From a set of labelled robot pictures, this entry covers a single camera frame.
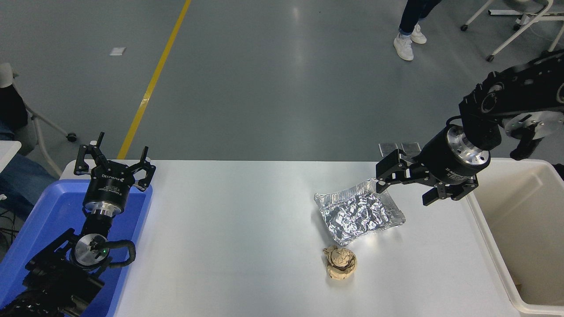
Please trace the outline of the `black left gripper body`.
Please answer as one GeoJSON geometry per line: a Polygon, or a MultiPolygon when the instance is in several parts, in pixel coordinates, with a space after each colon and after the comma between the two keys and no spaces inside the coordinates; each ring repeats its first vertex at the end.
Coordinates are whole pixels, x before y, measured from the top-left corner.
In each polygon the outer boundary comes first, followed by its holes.
{"type": "Polygon", "coordinates": [[[117,209],[124,209],[129,191],[134,183],[128,166],[109,161],[109,168],[98,165],[91,171],[91,181],[87,188],[83,206],[93,209],[95,203],[109,203],[117,209]]]}

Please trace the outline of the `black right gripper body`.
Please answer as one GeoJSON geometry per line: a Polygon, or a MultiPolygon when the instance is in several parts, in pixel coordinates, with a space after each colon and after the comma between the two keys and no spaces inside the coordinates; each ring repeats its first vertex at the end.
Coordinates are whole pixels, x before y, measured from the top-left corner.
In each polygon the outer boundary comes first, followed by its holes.
{"type": "Polygon", "coordinates": [[[414,157],[438,182],[478,186],[479,148],[472,145],[463,129],[443,129],[414,157]]]}

